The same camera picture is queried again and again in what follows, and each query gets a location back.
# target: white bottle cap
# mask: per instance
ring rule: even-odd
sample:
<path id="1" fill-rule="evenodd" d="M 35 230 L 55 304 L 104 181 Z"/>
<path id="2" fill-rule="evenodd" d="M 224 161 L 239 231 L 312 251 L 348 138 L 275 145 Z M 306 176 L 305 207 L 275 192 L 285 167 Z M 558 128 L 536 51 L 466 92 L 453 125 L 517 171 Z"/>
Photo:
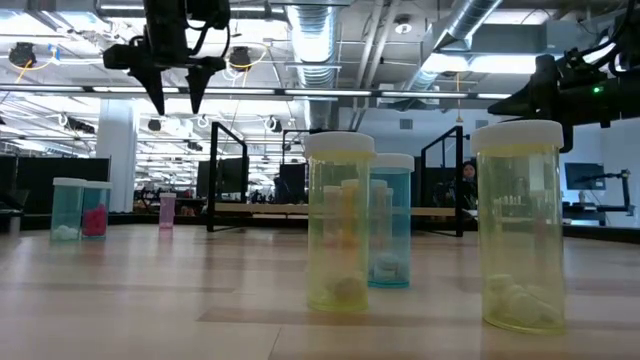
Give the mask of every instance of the white bottle cap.
<path id="1" fill-rule="evenodd" d="M 358 179 L 349 179 L 342 180 L 342 187 L 358 187 L 360 185 L 360 181 Z"/>
<path id="2" fill-rule="evenodd" d="M 387 182 L 384 180 L 373 179 L 371 180 L 371 187 L 372 188 L 387 187 Z"/>
<path id="3" fill-rule="evenodd" d="M 84 187 L 87 180 L 74 178 L 53 178 L 54 186 L 76 186 Z"/>
<path id="4" fill-rule="evenodd" d="M 474 154 L 488 148 L 511 145 L 554 145 L 562 148 L 562 125 L 550 120 L 518 120 L 483 127 L 471 134 L 471 151 Z"/>
<path id="5" fill-rule="evenodd" d="M 322 190 L 325 193 L 339 193 L 342 189 L 340 186 L 325 185 Z"/>
<path id="6" fill-rule="evenodd" d="M 362 152 L 375 156 L 373 138 L 354 132 L 331 131 L 309 135 L 304 145 L 307 159 L 323 151 Z"/>
<path id="7" fill-rule="evenodd" d="M 415 171 L 415 159 L 406 154 L 378 154 L 371 162 L 371 168 L 394 168 Z"/>
<path id="8" fill-rule="evenodd" d="M 87 181 L 84 187 L 89 189 L 111 189 L 111 183 L 106 181 Z"/>

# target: column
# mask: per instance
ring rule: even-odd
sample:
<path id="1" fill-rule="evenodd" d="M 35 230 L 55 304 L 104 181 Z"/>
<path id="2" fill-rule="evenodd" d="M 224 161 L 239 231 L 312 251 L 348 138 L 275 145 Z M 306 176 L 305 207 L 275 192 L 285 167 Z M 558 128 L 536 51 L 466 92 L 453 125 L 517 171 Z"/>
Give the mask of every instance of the column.
<path id="1" fill-rule="evenodd" d="M 96 157 L 111 159 L 110 211 L 133 210 L 139 120 L 135 101 L 102 99 L 100 102 Z"/>

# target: table surface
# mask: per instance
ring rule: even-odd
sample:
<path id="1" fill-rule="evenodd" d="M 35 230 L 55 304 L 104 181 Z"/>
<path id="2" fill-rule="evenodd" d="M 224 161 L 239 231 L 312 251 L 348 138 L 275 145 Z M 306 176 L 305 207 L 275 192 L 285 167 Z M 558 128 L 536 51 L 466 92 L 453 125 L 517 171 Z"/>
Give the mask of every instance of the table surface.
<path id="1" fill-rule="evenodd" d="M 306 232 L 109 228 L 0 237 L 2 359 L 638 359 L 640 247 L 566 239 L 568 331 L 482 322 L 476 234 L 413 238 L 412 287 L 361 314 L 305 304 Z"/>

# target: monitor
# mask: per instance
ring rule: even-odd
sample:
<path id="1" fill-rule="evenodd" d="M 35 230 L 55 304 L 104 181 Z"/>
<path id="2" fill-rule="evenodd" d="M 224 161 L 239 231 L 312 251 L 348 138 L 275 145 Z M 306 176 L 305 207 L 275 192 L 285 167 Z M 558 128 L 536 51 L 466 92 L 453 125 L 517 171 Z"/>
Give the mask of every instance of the monitor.
<path id="1" fill-rule="evenodd" d="M 605 180 L 590 179 L 604 175 L 602 164 L 566 163 L 567 190 L 606 190 Z"/>

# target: black cable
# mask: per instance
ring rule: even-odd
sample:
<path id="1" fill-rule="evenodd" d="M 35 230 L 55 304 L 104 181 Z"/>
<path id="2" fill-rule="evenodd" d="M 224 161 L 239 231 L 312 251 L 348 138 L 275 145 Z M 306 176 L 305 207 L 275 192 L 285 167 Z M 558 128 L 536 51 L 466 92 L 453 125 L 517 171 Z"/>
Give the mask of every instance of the black cable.
<path id="1" fill-rule="evenodd" d="M 620 53 L 620 47 L 616 45 L 611 51 L 607 53 L 607 55 L 601 57 L 598 61 L 592 64 L 595 69 L 600 69 L 601 67 L 607 65 L 610 61 L 615 61 L 616 56 Z"/>
<path id="2" fill-rule="evenodd" d="M 582 56 L 592 54 L 592 53 L 594 53 L 596 51 L 600 51 L 600 50 L 606 48 L 607 46 L 613 44 L 614 42 L 616 42 L 620 38 L 620 36 L 622 36 L 622 34 L 627 30 L 627 27 L 629 26 L 629 23 L 631 22 L 631 16 L 633 15 L 633 10 L 635 8 L 635 5 L 636 5 L 636 1 L 635 0 L 629 0 L 627 2 L 627 12 L 625 13 L 624 20 L 622 21 L 622 24 L 620 24 L 620 26 L 613 33 L 613 35 L 609 38 L 609 40 L 607 40 L 606 42 L 604 42 L 604 43 L 602 43 L 602 44 L 600 44 L 600 45 L 598 45 L 598 46 L 596 46 L 594 48 L 582 51 L 581 52 Z"/>
<path id="3" fill-rule="evenodd" d="M 196 46 L 191 50 L 191 55 L 198 55 L 200 50 L 202 49 L 202 45 L 204 44 L 204 39 L 207 37 L 207 31 L 211 27 L 211 23 L 208 21 L 203 25 L 203 29 L 200 32 L 200 37 L 198 37 L 198 41 L 196 42 Z"/>
<path id="4" fill-rule="evenodd" d="M 231 27 L 227 25 L 227 43 L 224 45 L 224 50 L 222 50 L 221 58 L 227 55 L 227 51 L 229 51 L 229 45 L 231 45 Z"/>

